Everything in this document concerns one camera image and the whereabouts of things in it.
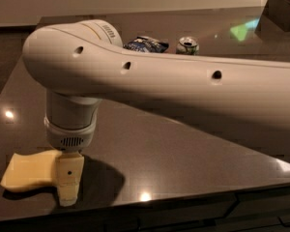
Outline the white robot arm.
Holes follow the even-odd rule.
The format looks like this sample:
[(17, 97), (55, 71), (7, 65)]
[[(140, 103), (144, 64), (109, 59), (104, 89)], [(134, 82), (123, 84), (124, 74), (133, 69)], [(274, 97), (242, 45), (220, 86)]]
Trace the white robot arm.
[(131, 51), (103, 20), (42, 27), (22, 58), (46, 90), (47, 138), (59, 150), (91, 142), (107, 100), (255, 151), (290, 184), (290, 63)]

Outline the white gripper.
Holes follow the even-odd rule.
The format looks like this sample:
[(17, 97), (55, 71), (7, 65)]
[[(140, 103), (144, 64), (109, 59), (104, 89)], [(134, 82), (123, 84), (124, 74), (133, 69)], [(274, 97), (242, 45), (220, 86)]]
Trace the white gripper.
[(84, 129), (62, 129), (44, 117), (46, 139), (55, 149), (65, 152), (56, 159), (56, 187), (59, 204), (69, 207), (76, 203), (82, 176), (84, 157), (77, 151), (88, 147), (93, 139), (97, 124), (97, 115), (93, 115), (90, 124)]

